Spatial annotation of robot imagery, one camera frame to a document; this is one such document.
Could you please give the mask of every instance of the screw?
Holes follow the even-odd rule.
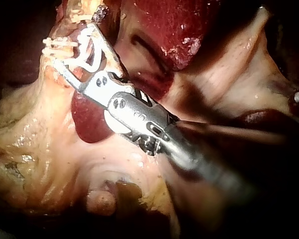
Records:
[[[114,100],[113,105],[114,105],[114,108],[116,108],[116,109],[118,108],[118,106],[120,106],[120,108],[123,109],[126,105],[126,102],[124,99],[118,98],[118,99]]]

